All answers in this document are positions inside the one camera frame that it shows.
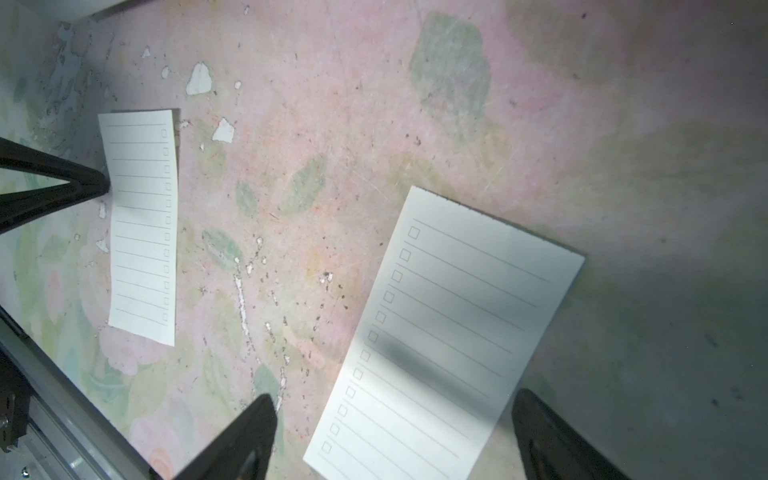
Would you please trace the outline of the white lined receipt paper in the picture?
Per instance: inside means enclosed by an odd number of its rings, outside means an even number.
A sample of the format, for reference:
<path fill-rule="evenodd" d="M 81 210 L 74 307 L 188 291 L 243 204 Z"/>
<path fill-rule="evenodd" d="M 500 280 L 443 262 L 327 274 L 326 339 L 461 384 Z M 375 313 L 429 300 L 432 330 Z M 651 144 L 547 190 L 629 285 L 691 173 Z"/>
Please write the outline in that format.
<path fill-rule="evenodd" d="M 412 187 L 305 463 L 467 478 L 584 261 Z"/>

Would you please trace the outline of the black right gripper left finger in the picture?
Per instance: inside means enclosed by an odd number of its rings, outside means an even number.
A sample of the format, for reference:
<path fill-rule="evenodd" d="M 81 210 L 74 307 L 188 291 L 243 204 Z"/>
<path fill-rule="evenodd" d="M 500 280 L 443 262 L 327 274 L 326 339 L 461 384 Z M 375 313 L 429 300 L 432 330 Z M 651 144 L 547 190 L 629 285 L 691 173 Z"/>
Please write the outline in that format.
<path fill-rule="evenodd" d="M 176 479 L 264 480 L 277 426 L 271 396 L 258 396 Z"/>

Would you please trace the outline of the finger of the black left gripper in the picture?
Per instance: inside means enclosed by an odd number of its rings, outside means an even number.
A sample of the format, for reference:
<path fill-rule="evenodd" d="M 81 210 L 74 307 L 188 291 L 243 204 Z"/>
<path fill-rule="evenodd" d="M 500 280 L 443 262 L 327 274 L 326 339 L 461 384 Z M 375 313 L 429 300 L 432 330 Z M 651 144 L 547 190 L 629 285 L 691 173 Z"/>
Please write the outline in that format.
<path fill-rule="evenodd" d="M 1 195 L 1 233 L 105 195 L 107 173 L 1 138 L 1 168 L 62 180 L 63 184 Z"/>

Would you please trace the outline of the aluminium frame rail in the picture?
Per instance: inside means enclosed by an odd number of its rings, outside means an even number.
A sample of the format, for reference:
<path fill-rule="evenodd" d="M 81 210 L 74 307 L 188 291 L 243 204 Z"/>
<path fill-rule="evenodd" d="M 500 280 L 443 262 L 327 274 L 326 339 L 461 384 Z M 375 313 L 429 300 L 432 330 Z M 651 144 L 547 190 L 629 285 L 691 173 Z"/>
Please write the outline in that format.
<path fill-rule="evenodd" d="M 158 479 L 160 475 L 6 312 L 1 352 L 31 387 L 19 445 L 50 479 Z"/>

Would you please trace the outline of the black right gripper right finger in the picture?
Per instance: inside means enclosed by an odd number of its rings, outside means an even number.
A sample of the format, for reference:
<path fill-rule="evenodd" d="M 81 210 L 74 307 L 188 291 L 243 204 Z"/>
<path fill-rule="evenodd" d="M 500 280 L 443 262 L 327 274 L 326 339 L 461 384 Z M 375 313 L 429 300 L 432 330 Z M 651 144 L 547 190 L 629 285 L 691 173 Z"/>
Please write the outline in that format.
<path fill-rule="evenodd" d="M 528 479 L 628 480 L 532 390 L 516 393 L 511 417 Z"/>

